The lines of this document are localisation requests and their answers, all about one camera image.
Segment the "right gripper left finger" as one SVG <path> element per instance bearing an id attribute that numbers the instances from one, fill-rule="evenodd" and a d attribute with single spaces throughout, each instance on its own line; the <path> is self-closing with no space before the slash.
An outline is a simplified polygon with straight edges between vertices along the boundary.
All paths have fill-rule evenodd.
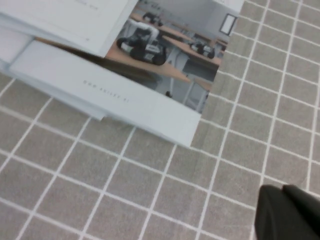
<path id="1" fill-rule="evenodd" d="M 254 221 L 258 240 L 305 240 L 308 225 L 295 205 L 277 187 L 259 189 Z"/>

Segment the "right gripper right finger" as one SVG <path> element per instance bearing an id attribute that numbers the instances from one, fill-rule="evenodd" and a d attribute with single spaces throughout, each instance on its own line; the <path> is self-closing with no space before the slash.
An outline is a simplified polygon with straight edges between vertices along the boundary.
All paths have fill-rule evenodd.
<path id="1" fill-rule="evenodd" d="M 282 191 L 295 205 L 304 222 L 320 237 L 320 201 L 295 185 L 284 185 Z"/>

